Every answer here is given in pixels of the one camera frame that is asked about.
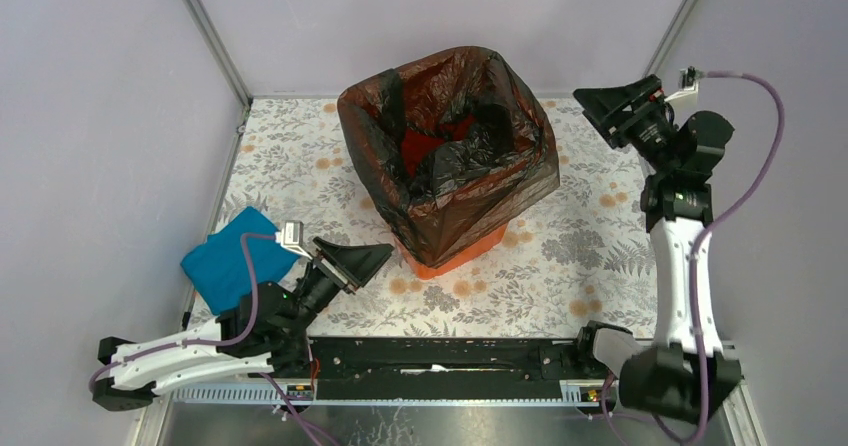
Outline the orange plastic trash bin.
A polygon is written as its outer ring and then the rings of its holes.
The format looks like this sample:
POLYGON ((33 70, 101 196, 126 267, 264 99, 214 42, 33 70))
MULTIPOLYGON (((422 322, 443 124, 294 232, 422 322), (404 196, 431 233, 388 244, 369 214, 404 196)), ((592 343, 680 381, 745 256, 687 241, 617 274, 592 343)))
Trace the orange plastic trash bin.
MULTIPOLYGON (((463 140, 466 138, 469 130, 475 122, 476 118, 472 114, 469 114, 458 122, 441 124, 441 127, 446 128, 446 132, 451 139, 463 140)), ((400 154, 404 165, 404 171, 410 177, 414 178, 415 173, 425 159, 425 156, 445 143, 448 143, 447 139, 428 136, 409 128, 404 139, 400 143, 400 154)), ((393 242, 397 250, 400 252, 403 261, 410 267, 413 274, 418 279, 430 280, 471 262, 496 247, 503 240, 508 229, 508 225, 508 222, 503 223, 490 234, 481 237, 478 241, 461 250, 449 261, 439 267, 430 267, 416 260, 396 235, 393 236, 393 242)))

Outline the black plastic trash bag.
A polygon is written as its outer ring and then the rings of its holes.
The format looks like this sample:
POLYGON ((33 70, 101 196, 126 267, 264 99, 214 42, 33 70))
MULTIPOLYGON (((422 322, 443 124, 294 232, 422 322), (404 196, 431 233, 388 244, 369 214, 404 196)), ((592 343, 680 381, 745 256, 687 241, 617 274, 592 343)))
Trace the black plastic trash bag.
POLYGON ((560 185, 555 134, 504 57, 461 46, 338 97, 359 180, 404 250, 440 268, 560 185))

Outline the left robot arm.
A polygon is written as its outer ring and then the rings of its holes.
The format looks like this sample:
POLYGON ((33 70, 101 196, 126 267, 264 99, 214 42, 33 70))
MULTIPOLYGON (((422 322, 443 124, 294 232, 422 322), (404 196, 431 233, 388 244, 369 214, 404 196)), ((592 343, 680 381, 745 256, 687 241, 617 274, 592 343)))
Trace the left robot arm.
POLYGON ((145 408, 183 386, 240 374, 288 377, 311 361, 307 330, 340 294, 366 286, 391 258, 385 243, 342 246, 314 239, 316 251, 289 292, 259 282, 249 241, 240 238, 250 291, 238 306, 199 326, 144 343, 110 336, 99 343, 102 363, 88 382, 93 401, 107 411, 145 408))

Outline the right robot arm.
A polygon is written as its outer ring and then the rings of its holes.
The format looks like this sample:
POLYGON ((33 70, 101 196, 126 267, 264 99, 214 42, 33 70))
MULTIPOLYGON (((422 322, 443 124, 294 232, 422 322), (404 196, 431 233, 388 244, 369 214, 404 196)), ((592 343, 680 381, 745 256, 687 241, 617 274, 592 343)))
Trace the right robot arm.
POLYGON ((653 170, 640 209, 655 256, 657 319, 649 346, 623 327, 589 322, 580 330, 573 362, 589 378, 612 373, 625 407, 700 425, 742 373, 740 363, 725 356, 715 329, 708 269, 714 224, 709 180, 734 128, 712 111, 697 111, 677 125, 677 103, 696 92, 692 74, 672 95, 655 75, 574 92, 585 118, 611 148, 633 147, 653 170))

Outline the blue folded cloth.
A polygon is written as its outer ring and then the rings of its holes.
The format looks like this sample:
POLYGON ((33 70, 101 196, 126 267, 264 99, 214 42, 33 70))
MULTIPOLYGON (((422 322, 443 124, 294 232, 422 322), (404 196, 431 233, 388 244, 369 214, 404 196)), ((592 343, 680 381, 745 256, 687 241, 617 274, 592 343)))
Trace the blue folded cloth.
POLYGON ((282 249, 274 241, 276 232, 278 228, 270 219, 248 206, 182 259, 181 268, 212 314, 218 315, 236 307, 240 298, 251 292, 241 247, 243 234, 261 236, 247 241, 259 282, 279 281, 291 270, 298 256, 282 249))

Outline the floral patterned table mat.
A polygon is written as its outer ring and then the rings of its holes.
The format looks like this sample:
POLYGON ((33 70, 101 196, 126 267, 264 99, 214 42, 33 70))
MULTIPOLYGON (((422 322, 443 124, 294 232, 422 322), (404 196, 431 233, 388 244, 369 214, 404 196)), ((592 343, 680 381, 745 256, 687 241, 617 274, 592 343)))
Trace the floral patterned table mat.
MULTIPOLYGON (((499 244, 433 279, 400 253, 310 327, 327 336, 572 337, 590 320, 653 334, 656 268, 639 208, 636 154, 612 151, 570 98, 542 101, 555 133, 559 188, 511 220, 499 244)), ((216 217, 246 207, 308 237, 388 243, 359 181, 332 99, 259 99, 216 217)))

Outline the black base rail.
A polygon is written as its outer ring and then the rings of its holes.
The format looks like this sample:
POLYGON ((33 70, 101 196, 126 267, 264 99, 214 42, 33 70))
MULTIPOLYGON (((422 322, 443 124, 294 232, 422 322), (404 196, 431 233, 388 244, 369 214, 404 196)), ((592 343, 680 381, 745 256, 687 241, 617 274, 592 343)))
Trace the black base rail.
POLYGON ((303 379, 320 400, 559 400, 565 381, 607 370, 573 340, 319 337, 312 351, 275 360, 278 382, 303 379))

